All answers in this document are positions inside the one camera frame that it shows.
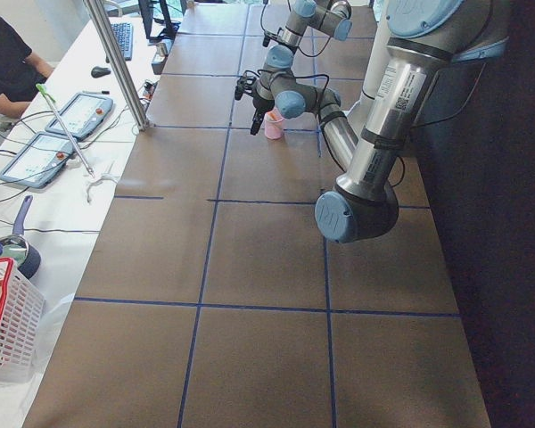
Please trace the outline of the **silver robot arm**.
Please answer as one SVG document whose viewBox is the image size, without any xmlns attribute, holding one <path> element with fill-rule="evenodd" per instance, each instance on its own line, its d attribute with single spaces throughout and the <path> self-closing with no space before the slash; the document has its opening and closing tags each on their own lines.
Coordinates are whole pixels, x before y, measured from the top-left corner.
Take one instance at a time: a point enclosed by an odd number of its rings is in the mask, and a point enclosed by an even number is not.
<svg viewBox="0 0 535 428">
<path fill-rule="evenodd" d="M 276 40 L 289 47 L 298 47 L 307 28 L 311 28 L 344 41 L 352 28 L 351 13 L 348 1 L 293 1 L 289 17 Z"/>
<path fill-rule="evenodd" d="M 345 111 L 328 87 L 305 85 L 292 72 L 307 29 L 337 40 L 350 33 L 346 1 L 297 1 L 284 27 L 267 33 L 259 70 L 245 71 L 235 96 L 249 95 L 257 133 L 269 111 L 317 118 L 329 152 L 342 168 L 316 203 L 321 234 L 337 243 L 389 232 L 399 204 L 389 175 L 438 73 L 460 62 L 482 62 L 505 51 L 508 1 L 388 1 L 384 4 L 359 100 Z"/>
</svg>

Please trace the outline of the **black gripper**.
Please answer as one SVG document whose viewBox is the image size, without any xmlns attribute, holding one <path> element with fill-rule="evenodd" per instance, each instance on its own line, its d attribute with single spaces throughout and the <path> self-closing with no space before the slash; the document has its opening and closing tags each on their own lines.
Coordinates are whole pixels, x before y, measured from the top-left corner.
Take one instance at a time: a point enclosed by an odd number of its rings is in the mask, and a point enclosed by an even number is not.
<svg viewBox="0 0 535 428">
<path fill-rule="evenodd" d="M 259 133 L 261 127 L 261 117 L 273 110 L 275 102 L 270 94 L 265 94 L 262 86 L 256 86 L 252 89 L 252 104 L 255 112 L 252 118 L 250 134 L 255 136 Z"/>
</svg>

